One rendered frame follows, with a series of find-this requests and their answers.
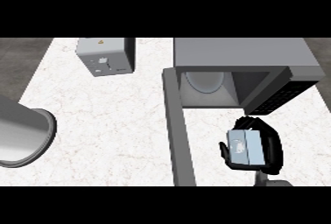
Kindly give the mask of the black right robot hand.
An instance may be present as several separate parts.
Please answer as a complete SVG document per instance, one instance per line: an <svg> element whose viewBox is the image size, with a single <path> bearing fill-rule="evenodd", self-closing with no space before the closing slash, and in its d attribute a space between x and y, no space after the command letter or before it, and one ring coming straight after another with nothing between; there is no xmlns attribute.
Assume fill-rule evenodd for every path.
<svg viewBox="0 0 331 224"><path fill-rule="evenodd" d="M230 130L258 130L264 165L245 165L230 162L228 144L218 142L221 158L224 164L231 170L262 171L268 175L277 175L283 166L283 151L277 132L270 125L259 119L250 116L242 116L236 121Z"/></svg>

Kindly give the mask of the pale blue milk carton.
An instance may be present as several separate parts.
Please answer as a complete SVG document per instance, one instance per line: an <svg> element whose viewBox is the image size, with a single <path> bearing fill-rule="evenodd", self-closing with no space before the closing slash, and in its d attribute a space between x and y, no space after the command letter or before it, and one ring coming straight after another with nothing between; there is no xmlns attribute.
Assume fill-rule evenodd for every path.
<svg viewBox="0 0 331 224"><path fill-rule="evenodd" d="M258 130L227 131L230 162L239 165L264 165L264 152Z"/></svg>

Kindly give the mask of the grey microwave door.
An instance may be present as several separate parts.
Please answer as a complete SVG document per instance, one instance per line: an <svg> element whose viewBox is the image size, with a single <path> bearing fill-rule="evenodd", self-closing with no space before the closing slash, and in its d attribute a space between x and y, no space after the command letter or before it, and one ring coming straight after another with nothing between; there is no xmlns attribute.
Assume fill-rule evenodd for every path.
<svg viewBox="0 0 331 224"><path fill-rule="evenodd" d="M172 183L175 186L196 186L187 132L181 113L178 82L172 68L165 68L162 70L160 79L169 139Z"/></svg>

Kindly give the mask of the white glass microwave turntable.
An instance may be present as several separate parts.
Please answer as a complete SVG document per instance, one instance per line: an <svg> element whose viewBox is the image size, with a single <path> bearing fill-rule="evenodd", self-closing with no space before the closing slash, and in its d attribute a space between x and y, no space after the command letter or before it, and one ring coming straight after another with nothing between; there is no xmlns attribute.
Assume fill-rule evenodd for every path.
<svg viewBox="0 0 331 224"><path fill-rule="evenodd" d="M184 76L191 88L203 94L214 93L222 85L222 72L187 72Z"/></svg>

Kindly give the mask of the grey microwave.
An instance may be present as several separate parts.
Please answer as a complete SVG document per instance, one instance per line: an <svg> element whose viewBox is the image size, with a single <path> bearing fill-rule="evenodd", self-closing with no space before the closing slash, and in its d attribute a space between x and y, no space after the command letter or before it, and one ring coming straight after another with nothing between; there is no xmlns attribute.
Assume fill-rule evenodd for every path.
<svg viewBox="0 0 331 224"><path fill-rule="evenodd" d="M175 38L172 66L185 109L242 109L248 116L273 113L324 78L301 38ZM222 72L218 90L197 92L187 72Z"/></svg>

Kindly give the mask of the grey toaster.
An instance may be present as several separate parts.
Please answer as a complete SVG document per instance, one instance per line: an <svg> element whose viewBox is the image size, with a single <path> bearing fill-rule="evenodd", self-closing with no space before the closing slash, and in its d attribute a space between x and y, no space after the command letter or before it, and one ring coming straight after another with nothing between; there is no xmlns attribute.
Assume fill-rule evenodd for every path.
<svg viewBox="0 0 331 224"><path fill-rule="evenodd" d="M75 53L94 77L134 72L134 38L79 38Z"/></svg>

